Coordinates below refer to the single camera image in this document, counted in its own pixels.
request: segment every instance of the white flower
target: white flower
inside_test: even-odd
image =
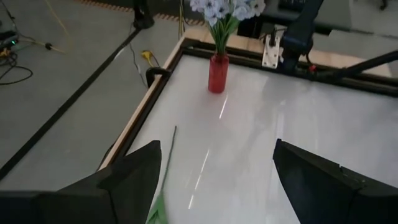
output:
[[[202,6],[202,0],[191,0],[190,2],[190,6],[192,8],[192,11],[198,11],[198,12],[203,12],[204,8]]]
[[[254,16],[254,11],[250,7],[250,1],[235,0],[232,16],[240,21],[252,18]]]
[[[254,0],[250,2],[251,9],[256,16],[260,16],[266,8],[264,0]]]
[[[205,20],[209,23],[211,27],[213,27],[217,23],[217,16],[214,13],[212,16],[205,16]]]
[[[220,4],[220,8],[218,9],[218,11],[216,11],[216,16],[217,18],[224,18],[225,15],[227,15],[229,13],[229,5],[226,1],[223,1]]]
[[[220,9],[220,2],[217,0],[202,0],[202,7],[205,9],[205,17],[213,17]]]

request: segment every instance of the wooden edge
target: wooden edge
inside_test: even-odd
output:
[[[175,54],[180,49],[181,43],[183,42],[184,38],[185,38],[185,35],[176,44],[176,46],[174,47],[172,53],[169,55],[169,57],[167,58],[166,62],[164,63],[163,68],[167,68],[169,66],[170,62],[175,57]],[[149,87],[149,89],[146,92],[145,96],[143,97],[143,99],[139,103],[137,109],[132,114],[130,120],[127,122],[127,125],[124,127],[122,133],[119,135],[119,137],[117,138],[116,142],[113,144],[113,147],[109,150],[108,155],[106,155],[104,161],[102,162],[102,164],[100,165],[98,170],[104,169],[105,167],[107,167],[111,163],[112,158],[114,157],[115,153],[117,153],[117,151],[119,150],[121,144],[124,142],[124,140],[126,139],[127,135],[130,133],[130,130],[132,129],[132,127],[135,125],[136,120],[137,120],[138,116],[141,114],[141,111],[144,109],[148,99],[150,98],[150,96],[152,96],[154,90],[157,88],[157,85],[160,83],[160,78],[161,77],[162,77],[161,75],[156,75],[155,76],[155,81]]]
[[[191,28],[185,32],[185,37],[189,39],[199,40],[200,42],[214,44],[214,40],[207,29],[203,28]],[[227,43],[228,47],[232,47],[235,49],[248,50],[251,52],[262,54],[264,51],[264,44],[258,40],[247,37],[240,37],[237,35],[231,35]],[[312,63],[317,65],[324,65],[327,67],[334,68],[344,68],[355,65],[357,63],[361,63],[365,61],[365,59],[357,58],[349,55],[341,55],[330,52],[322,52],[319,50],[311,50],[309,54],[310,60]],[[301,62],[306,62],[307,59],[305,57],[300,57]],[[391,71],[388,65],[380,65],[376,68],[369,69],[365,71],[366,73],[372,75],[379,75],[383,77],[391,77]]]

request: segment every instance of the vase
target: vase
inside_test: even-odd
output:
[[[222,93],[225,89],[229,58],[227,54],[215,53],[210,58],[208,89],[212,93]]]

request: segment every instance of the white tabletop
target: white tabletop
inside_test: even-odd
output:
[[[398,187],[398,100],[230,65],[207,91],[208,60],[183,56],[129,153],[161,141],[171,224],[299,223],[280,184],[277,138]]]

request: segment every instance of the concrete floor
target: concrete floor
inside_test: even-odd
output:
[[[23,34],[52,42],[60,48],[67,46],[61,27],[43,0],[4,2],[16,17]],[[32,69],[34,76],[22,83],[0,87],[0,166],[128,35],[131,12],[85,6],[72,0],[50,2],[71,33],[73,48],[66,55],[47,51],[41,46],[28,47],[19,52],[19,64]],[[0,11],[0,18],[7,27],[10,23],[6,24],[5,16],[4,11]],[[142,71],[148,65],[139,55],[141,50],[153,51],[163,64],[178,41],[177,29],[176,22],[157,19],[153,28],[142,31],[132,41]],[[397,39],[336,31],[329,37],[316,35],[314,42],[314,49],[362,58],[398,49]],[[398,63],[390,66],[392,73],[398,77]],[[0,182],[0,189],[57,190],[92,174],[145,92],[146,87],[132,62],[132,52],[126,47]]]

